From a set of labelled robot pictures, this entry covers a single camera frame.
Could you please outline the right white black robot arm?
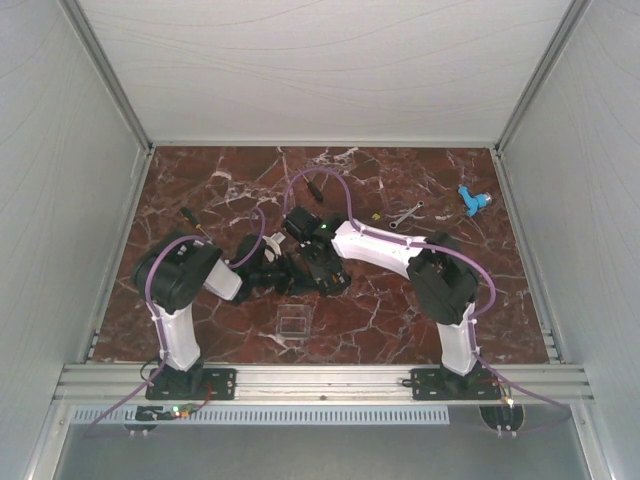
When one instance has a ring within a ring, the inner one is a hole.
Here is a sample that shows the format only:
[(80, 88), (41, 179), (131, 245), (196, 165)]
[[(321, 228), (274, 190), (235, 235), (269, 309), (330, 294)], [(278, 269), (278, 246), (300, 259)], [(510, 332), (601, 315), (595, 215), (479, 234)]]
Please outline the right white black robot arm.
[(433, 241), (403, 236), (340, 214), (323, 220), (303, 207), (291, 210), (282, 227), (299, 243), (300, 255), (323, 290), (337, 285), (344, 260), (372, 264), (407, 279), (421, 309), (437, 325), (443, 388), (457, 398), (475, 389), (479, 348), (472, 315), (479, 281), (449, 235), (440, 232)]

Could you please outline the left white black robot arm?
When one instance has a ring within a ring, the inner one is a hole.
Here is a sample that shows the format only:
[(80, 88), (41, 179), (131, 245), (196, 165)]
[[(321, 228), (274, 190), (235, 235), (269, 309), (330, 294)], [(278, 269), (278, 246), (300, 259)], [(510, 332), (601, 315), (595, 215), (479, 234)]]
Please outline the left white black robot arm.
[(160, 341), (160, 360), (169, 369), (170, 386), (184, 398), (205, 386), (196, 341), (192, 304), (206, 290), (240, 305), (255, 289), (285, 294), (293, 284), (290, 264), (280, 249), (285, 236), (277, 232), (258, 239), (245, 237), (230, 262), (222, 249), (179, 229), (153, 245), (136, 263), (131, 280), (151, 312)]

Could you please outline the black fuse box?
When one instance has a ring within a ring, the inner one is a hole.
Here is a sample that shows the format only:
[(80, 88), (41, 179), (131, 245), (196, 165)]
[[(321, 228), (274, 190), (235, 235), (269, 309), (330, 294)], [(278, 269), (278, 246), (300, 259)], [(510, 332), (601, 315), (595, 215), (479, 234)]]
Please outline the black fuse box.
[(340, 295), (351, 285), (351, 276), (345, 271), (331, 272), (316, 279), (316, 286), (322, 297)]

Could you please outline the clear plastic fuse box cover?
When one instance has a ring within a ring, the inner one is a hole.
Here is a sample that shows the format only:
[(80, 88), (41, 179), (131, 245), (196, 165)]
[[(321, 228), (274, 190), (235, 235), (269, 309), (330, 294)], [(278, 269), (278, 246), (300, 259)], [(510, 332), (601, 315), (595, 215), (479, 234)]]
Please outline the clear plastic fuse box cover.
[(304, 340), (310, 336), (313, 310), (309, 305), (279, 305), (276, 334), (286, 340)]

